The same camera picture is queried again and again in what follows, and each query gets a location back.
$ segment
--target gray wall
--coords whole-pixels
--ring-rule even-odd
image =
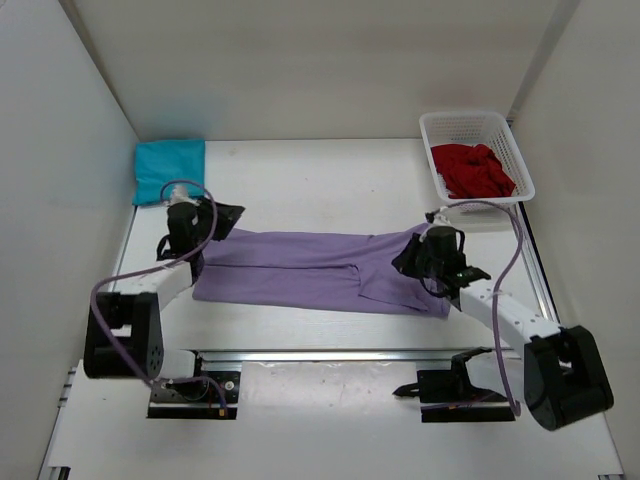
[[[62,0],[142,139],[419,137],[505,115],[557,0]]]
[[[582,0],[514,126],[561,320],[596,336],[623,466],[640,478],[640,2]]]
[[[137,138],[56,0],[0,7],[0,478],[36,478]]]

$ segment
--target white plastic basket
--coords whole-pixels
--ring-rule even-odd
[[[509,205],[531,200],[535,195],[536,190],[524,159],[506,120],[499,113],[487,111],[426,113],[420,117],[420,130],[424,146],[427,149],[427,159],[436,191],[446,205],[459,200],[449,198],[451,192],[447,190],[442,175],[436,170],[431,147],[447,143],[471,146],[482,143],[488,146],[502,163],[502,169],[516,184],[510,197],[483,198],[481,200]],[[491,207],[480,205],[460,207],[461,210],[467,212],[488,208]]]

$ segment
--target white table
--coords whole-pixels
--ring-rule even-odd
[[[206,183],[217,200],[247,207],[240,226],[255,231],[401,231],[439,204],[417,140],[209,143]],[[165,215],[162,207],[138,209],[121,271],[154,262]],[[478,229],[467,229],[469,262],[496,275],[515,248],[514,234],[504,225]],[[549,315],[522,261],[505,289]],[[196,302],[190,291],[162,312],[162,324],[167,346],[246,360],[358,360],[395,349],[433,349],[446,358],[492,345],[485,327],[455,311],[445,320],[228,305]],[[215,422],[146,419],[142,384],[88,380],[79,368],[48,463],[70,467],[70,480],[583,480],[621,473],[602,415],[555,433],[527,412],[510,424],[421,424],[415,403],[389,395],[415,381],[411,361],[245,363],[242,371],[238,419]]]

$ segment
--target laundry basket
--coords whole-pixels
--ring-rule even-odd
[[[431,147],[447,143],[470,146],[482,143],[488,146],[502,163],[502,169],[516,184],[510,197],[483,198],[481,200],[510,205],[531,200],[535,195],[536,191],[524,159],[507,122],[499,113],[488,111],[426,113],[420,117],[420,130],[424,146],[427,149],[427,159],[436,191],[446,205],[459,200],[449,198],[451,192],[447,190],[444,178],[436,170]],[[460,207],[462,211],[467,212],[488,208],[491,207],[485,205]]]

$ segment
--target red cloth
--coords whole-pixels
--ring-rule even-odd
[[[486,145],[440,145],[431,149],[436,169],[444,177],[451,198],[510,197],[516,184]]]

